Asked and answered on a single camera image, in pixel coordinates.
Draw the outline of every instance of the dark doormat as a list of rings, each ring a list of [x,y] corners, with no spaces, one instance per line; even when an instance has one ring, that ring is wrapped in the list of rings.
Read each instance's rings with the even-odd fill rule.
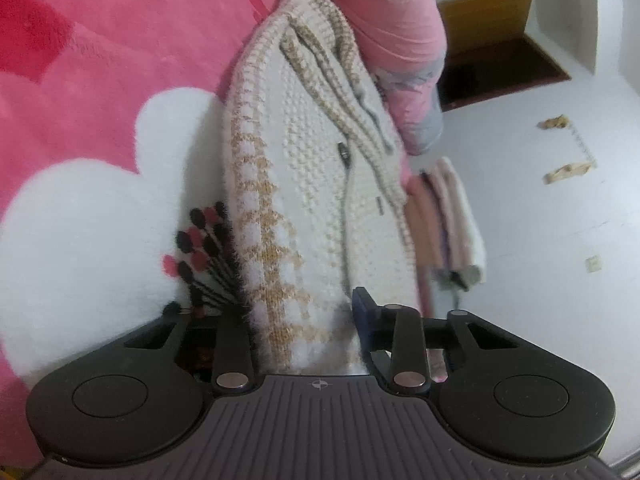
[[[571,79],[530,38],[447,57],[438,83],[444,111]]]

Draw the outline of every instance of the folded towel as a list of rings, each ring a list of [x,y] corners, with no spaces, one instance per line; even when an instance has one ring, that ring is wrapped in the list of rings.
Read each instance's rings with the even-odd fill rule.
[[[449,251],[438,196],[418,175],[409,179],[405,189],[409,199],[404,215],[414,240],[416,264],[447,269]]]
[[[465,187],[447,157],[436,161],[429,180],[440,199],[449,240],[450,270],[471,288],[486,279],[486,251]]]

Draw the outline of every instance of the ribbed grip surface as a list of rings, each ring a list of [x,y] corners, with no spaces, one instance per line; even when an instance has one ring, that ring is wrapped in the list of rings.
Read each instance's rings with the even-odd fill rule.
[[[369,376],[268,376],[213,403],[185,441],[145,463],[77,468],[53,460],[32,480],[598,480],[596,458],[556,467],[505,465],[468,450],[426,402],[395,397]]]

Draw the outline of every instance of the circular pad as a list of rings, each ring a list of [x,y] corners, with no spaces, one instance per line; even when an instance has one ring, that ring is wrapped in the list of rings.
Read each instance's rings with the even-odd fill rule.
[[[125,375],[103,375],[80,384],[73,394],[78,410],[101,418],[134,412],[146,401],[148,389],[142,381]]]
[[[494,397],[503,408],[523,416],[553,415],[569,402],[562,384],[537,375],[517,375],[500,381]]]

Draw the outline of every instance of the white floor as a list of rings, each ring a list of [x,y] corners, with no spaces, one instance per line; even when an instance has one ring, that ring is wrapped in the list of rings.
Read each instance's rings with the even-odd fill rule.
[[[594,78],[545,38],[572,74],[445,114],[434,150],[465,183],[488,252],[488,281],[463,308],[598,375],[618,410],[601,457],[640,448],[640,97],[619,77]],[[567,130],[536,124],[566,114],[598,161],[583,177],[543,175],[584,156]],[[588,273],[585,260],[602,260]]]

